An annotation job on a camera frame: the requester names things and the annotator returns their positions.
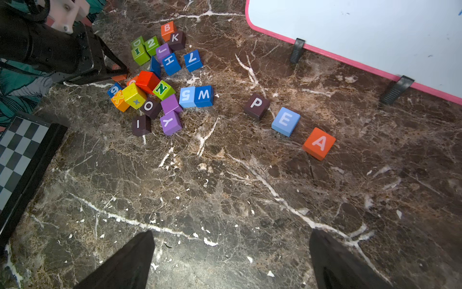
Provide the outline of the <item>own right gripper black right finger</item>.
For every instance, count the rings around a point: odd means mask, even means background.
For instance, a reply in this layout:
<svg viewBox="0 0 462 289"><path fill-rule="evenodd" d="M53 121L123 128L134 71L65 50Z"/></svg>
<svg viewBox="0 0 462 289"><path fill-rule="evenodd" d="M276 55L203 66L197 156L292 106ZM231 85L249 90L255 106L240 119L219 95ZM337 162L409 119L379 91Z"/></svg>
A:
<svg viewBox="0 0 462 289"><path fill-rule="evenodd" d="M319 289L392 288L367 264L325 231L312 231L309 249Z"/></svg>

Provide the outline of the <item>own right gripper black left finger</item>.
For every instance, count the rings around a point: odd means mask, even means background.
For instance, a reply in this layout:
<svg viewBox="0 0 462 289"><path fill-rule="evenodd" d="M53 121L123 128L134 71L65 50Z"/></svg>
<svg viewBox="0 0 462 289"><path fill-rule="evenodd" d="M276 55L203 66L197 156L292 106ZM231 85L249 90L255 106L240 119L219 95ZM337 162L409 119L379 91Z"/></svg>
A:
<svg viewBox="0 0 462 289"><path fill-rule="evenodd" d="M76 286L76 289L145 289L155 250L152 231L141 232Z"/></svg>

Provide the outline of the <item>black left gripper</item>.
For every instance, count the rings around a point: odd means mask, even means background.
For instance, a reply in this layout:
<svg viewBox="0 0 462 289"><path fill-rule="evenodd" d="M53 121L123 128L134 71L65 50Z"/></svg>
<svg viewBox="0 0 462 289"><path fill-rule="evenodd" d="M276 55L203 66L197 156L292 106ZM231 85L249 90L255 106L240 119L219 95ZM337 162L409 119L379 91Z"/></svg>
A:
<svg viewBox="0 0 462 289"><path fill-rule="evenodd" d="M1 58L50 72L56 83L83 85L128 73L91 27L78 23L66 34L38 21L45 12L25 14L1 7Z"/></svg>

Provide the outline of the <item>orange A block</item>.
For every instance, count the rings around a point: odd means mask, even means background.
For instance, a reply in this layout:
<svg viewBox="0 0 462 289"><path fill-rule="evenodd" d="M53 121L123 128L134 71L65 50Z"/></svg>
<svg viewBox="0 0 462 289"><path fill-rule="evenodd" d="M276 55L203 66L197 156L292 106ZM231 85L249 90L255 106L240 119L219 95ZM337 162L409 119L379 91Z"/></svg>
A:
<svg viewBox="0 0 462 289"><path fill-rule="evenodd" d="M304 142L302 149L317 160L322 161L331 150L335 141L335 137L319 128L314 128L310 136Z"/></svg>

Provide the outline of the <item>light blue E block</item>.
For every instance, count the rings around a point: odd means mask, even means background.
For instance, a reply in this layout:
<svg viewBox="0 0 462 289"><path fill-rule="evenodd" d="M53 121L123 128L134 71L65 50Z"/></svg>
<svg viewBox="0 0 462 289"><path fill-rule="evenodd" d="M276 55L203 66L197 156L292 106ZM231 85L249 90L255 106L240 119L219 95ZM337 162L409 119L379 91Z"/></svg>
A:
<svg viewBox="0 0 462 289"><path fill-rule="evenodd" d="M290 137L300 118L298 113L282 107L273 120L271 128L286 137Z"/></svg>

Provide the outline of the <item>dark purple P block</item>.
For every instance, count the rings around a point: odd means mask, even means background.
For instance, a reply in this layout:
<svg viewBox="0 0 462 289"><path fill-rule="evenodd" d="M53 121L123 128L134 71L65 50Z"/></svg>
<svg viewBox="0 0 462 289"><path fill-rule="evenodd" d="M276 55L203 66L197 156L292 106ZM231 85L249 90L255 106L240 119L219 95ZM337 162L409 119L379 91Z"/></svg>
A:
<svg viewBox="0 0 462 289"><path fill-rule="evenodd" d="M270 107L270 101L254 93L244 106L244 112L256 120L261 120Z"/></svg>

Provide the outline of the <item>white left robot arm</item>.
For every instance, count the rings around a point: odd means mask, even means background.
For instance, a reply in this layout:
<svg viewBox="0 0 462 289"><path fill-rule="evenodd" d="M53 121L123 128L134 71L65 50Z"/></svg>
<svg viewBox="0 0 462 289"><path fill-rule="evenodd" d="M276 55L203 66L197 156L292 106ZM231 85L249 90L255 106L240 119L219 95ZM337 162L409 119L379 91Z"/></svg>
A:
<svg viewBox="0 0 462 289"><path fill-rule="evenodd" d="M97 36L89 1L1 2L1 256L61 145L67 127L33 115L56 83L126 76Z"/></svg>

